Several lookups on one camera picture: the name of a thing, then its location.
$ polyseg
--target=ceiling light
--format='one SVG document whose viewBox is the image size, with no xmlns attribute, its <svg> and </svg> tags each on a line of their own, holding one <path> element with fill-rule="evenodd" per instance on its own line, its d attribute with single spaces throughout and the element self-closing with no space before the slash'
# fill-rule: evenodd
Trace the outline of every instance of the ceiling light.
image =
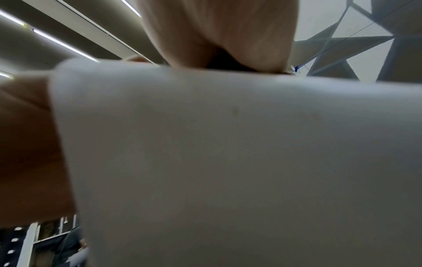
<svg viewBox="0 0 422 267">
<path fill-rule="evenodd" d="M 6 72 L 2 72 L 2 71 L 0 71 L 0 76 L 6 77 L 6 78 L 9 78 L 9 79 L 12 78 L 12 75 L 11 74 L 6 73 Z"/>
<path fill-rule="evenodd" d="M 0 15 L 2 15 L 3 17 L 5 17 L 5 18 L 8 18 L 8 19 L 10 19 L 11 21 L 13 21 L 13 22 L 15 22 L 15 23 L 18 23 L 19 25 L 21 25 L 21 26 L 25 26 L 25 23 L 24 22 L 22 22 L 22 21 L 20 21 L 20 20 L 18 20 L 17 18 L 14 18 L 14 17 L 12 17 L 12 16 L 10 16 L 9 14 L 7 14 L 7 13 L 4 13 L 3 11 L 1 11 L 0 10 Z"/>
<path fill-rule="evenodd" d="M 131 6 L 128 2 L 126 2 L 126 0 L 122 0 L 122 2 L 127 5 L 133 12 L 135 12 L 136 15 L 138 15 L 139 17 L 141 16 L 141 14 L 139 12 L 136 11 L 136 9 L 133 8 L 133 6 Z"/>
<path fill-rule="evenodd" d="M 42 32 L 42 31 L 40 31 L 40 30 L 33 29 L 33 31 L 34 31 L 36 34 L 39 34 L 39 35 L 41 35 L 42 37 L 47 38 L 47 39 L 49 39 L 49 40 L 51 40 L 51 41 L 55 42 L 56 44 L 59 44 L 59 45 L 61 45 L 61 46 L 64 46 L 65 48 L 67 48 L 67 49 L 69 49 L 69 50 L 72 50 L 73 52 L 76 52 L 76 53 L 78 53 L 78 54 L 80 54 L 80 55 L 82 55 L 82 56 L 84 56 L 84 57 L 86 57 L 86 58 L 88 58 L 88 59 L 90 59 L 90 60 L 92 60 L 92 61 L 99 62 L 97 59 L 95 59 L 95 58 L 91 57 L 90 55 L 87 55 L 87 54 L 85 54 L 85 53 L 83 53 L 83 52 L 81 52 L 81 51 L 77 50 L 76 48 L 73 48 L 73 47 L 71 47 L 70 45 L 63 43 L 62 41 L 59 41 L 59 40 L 57 40 L 56 38 L 51 37 L 50 35 L 48 35 L 48 34 L 46 34 L 46 33 L 43 33 L 43 32 Z"/>
</svg>

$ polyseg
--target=white plastic surface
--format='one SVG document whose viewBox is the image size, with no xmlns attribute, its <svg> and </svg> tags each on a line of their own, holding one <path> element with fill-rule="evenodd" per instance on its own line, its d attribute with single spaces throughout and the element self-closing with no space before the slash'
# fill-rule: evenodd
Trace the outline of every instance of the white plastic surface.
<svg viewBox="0 0 422 267">
<path fill-rule="evenodd" d="M 71 60 L 94 267 L 422 266 L 422 87 Z"/>
</svg>

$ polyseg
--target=skin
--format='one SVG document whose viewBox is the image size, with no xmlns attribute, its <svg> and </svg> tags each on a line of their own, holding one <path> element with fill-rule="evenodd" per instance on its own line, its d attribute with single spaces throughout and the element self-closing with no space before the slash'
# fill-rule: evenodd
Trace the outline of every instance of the skin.
<svg viewBox="0 0 422 267">
<path fill-rule="evenodd" d="M 224 49 L 260 72 L 281 73 L 298 0 L 138 0 L 143 25 L 174 67 L 205 68 Z M 145 62 L 140 57 L 127 59 Z M 0 81 L 0 227 L 76 212 L 47 92 L 51 72 Z"/>
</svg>

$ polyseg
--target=geometric ceiling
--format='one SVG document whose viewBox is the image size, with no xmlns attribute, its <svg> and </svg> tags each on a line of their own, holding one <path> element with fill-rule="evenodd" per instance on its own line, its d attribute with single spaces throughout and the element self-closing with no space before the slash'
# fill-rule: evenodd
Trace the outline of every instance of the geometric ceiling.
<svg viewBox="0 0 422 267">
<path fill-rule="evenodd" d="M 422 82 L 421 0 L 301 0 L 299 77 Z"/>
</svg>

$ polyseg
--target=cable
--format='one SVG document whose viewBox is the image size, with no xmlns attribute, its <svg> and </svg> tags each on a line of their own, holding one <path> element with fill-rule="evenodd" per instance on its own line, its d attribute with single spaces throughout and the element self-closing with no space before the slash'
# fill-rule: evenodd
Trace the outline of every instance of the cable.
<svg viewBox="0 0 422 267">
<path fill-rule="evenodd" d="M 386 15 L 384 15 L 384 16 L 382 16 L 382 17 L 380 17 L 379 19 L 377 19 L 376 21 L 372 22 L 372 23 L 371 23 L 371 24 L 369 24 L 368 26 L 364 27 L 363 29 L 358 30 L 358 31 L 357 31 L 357 32 L 355 32 L 354 34 L 350 35 L 349 37 L 347 37 L 347 38 L 345 38 L 345 39 L 343 39 L 343 40 L 341 40 L 341 41 L 339 41 L 339 42 L 338 42 L 338 43 L 336 43 L 335 45 L 333 45 L 333 46 L 331 46 L 331 47 L 329 47 L 329 48 L 325 49 L 325 50 L 324 50 L 324 51 L 322 51 L 321 53 L 319 53 L 319 54 L 317 54 L 317 55 L 315 55 L 315 56 L 311 57 L 310 59 L 306 60 L 306 61 L 305 61 L 305 62 L 303 62 L 302 64 L 297 65 L 297 66 L 295 67 L 295 72 L 297 72 L 299 68 L 303 67 L 305 64 L 309 63 L 311 60 L 315 59 L 315 58 L 316 58 L 316 57 L 318 57 L 319 55 L 321 55 L 321 54 L 323 54 L 323 53 L 327 52 L 328 50 L 330 50 L 330 49 L 331 49 L 331 48 L 333 48 L 334 46 L 336 46 L 336 45 L 340 44 L 341 42 L 346 41 L 347 39 L 349 39 L 349 38 L 350 38 L 350 37 L 352 37 L 353 35 L 357 34 L 358 32 L 360 32 L 360 31 L 362 31 L 362 30 L 366 29 L 367 27 L 371 26 L 371 25 L 372 25 L 372 24 L 374 24 L 374 23 L 377 23 L 378 21 L 382 20 L 382 19 L 383 19 L 383 18 L 385 18 L 386 16 L 391 15 L 392 13 L 396 12 L 397 10 L 399 10 L 399 9 L 401 9 L 402 7 L 404 7 L 404 6 L 408 5 L 408 4 L 410 4 L 410 3 L 411 3 L 411 2 L 413 2 L 413 1 L 414 1 L 414 0 L 410 0 L 409 2 L 407 2 L 407 3 L 405 3 L 405 4 L 402 4 L 401 6 L 397 7 L 397 8 L 396 8 L 396 9 L 394 9 L 393 11 L 391 11 L 391 12 L 387 13 Z"/>
</svg>

